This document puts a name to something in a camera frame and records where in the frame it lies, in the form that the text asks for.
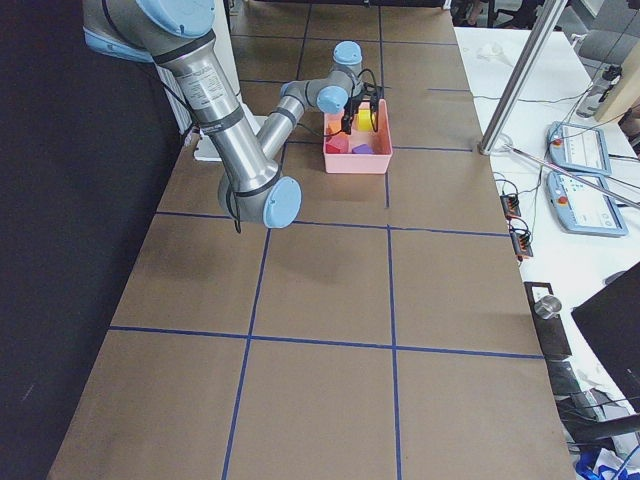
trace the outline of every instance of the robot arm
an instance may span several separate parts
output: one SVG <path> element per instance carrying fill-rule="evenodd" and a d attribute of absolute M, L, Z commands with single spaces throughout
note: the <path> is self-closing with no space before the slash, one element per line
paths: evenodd
<path fill-rule="evenodd" d="M 172 72 L 215 145 L 226 175 L 218 200 L 237 222 L 283 228 L 298 214 L 298 183 L 273 160 L 306 108 L 338 113 L 361 95 L 360 48 L 343 42 L 325 79 L 291 82 L 254 135 L 213 50 L 213 0 L 84 0 L 85 38 L 93 50 L 155 62 Z"/>

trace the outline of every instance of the black monitor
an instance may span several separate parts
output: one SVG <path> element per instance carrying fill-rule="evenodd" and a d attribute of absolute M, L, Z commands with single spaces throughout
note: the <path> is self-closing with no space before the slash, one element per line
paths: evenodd
<path fill-rule="evenodd" d="M 572 312 L 613 381 L 640 411 L 640 263 Z"/>

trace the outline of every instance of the pink plastic box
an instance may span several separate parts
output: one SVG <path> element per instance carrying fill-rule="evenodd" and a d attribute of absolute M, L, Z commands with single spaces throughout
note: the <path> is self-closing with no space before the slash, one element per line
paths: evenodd
<path fill-rule="evenodd" d="M 363 102 L 360 110 L 369 108 L 367 102 Z M 324 132 L 329 131 L 329 124 L 340 125 L 342 113 L 336 115 L 325 114 Z M 327 153 L 327 138 L 324 139 L 322 151 L 324 152 L 324 165 L 327 173 L 385 173 L 389 167 L 389 161 L 393 154 L 391 143 L 391 133 L 389 132 L 389 116 L 387 114 L 387 103 L 380 100 L 378 108 L 378 131 L 362 132 L 356 130 L 356 122 L 353 122 L 351 135 L 349 135 L 350 152 L 358 145 L 369 145 L 373 155 L 358 155 L 353 153 Z"/>

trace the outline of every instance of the dark wall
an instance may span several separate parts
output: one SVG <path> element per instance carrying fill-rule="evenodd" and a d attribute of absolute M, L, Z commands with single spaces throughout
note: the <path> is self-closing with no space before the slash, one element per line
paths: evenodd
<path fill-rule="evenodd" d="M 45 478 L 179 151 L 81 2 L 0 2 L 0 478 Z"/>

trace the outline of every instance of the purple block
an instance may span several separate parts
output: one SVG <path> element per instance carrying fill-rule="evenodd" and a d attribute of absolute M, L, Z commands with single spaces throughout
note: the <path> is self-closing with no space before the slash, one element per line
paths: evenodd
<path fill-rule="evenodd" d="M 366 143 L 363 143 L 362 145 L 353 147 L 351 153 L 355 153 L 356 155 L 373 155 L 373 149 Z"/>

